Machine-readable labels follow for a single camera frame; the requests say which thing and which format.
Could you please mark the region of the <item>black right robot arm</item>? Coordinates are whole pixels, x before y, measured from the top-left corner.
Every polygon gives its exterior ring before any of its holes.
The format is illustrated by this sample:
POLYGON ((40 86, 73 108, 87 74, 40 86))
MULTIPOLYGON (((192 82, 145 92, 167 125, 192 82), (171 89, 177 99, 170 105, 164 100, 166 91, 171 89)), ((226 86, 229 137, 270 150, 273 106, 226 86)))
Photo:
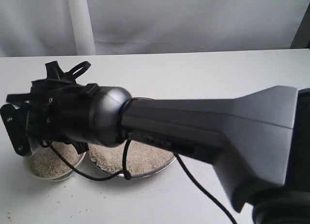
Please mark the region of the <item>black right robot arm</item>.
POLYGON ((37 80, 0 109, 20 156, 52 142, 137 141, 211 164, 231 206, 256 224, 310 221, 310 91, 274 86, 232 99, 133 98, 121 87, 37 80))

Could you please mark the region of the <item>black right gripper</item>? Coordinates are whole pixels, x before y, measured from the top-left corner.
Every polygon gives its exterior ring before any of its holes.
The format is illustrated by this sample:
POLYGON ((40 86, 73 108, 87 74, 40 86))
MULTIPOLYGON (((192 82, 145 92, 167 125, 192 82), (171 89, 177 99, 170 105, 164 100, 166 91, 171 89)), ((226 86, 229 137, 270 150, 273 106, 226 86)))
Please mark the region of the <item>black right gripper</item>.
POLYGON ((84 142, 92 139, 90 113, 99 92, 96 83, 86 86, 60 80, 36 80, 31 93, 40 92, 43 98, 30 104, 38 111, 27 111, 5 104, 0 115, 14 151, 22 157, 34 155, 37 139, 59 142, 84 142))

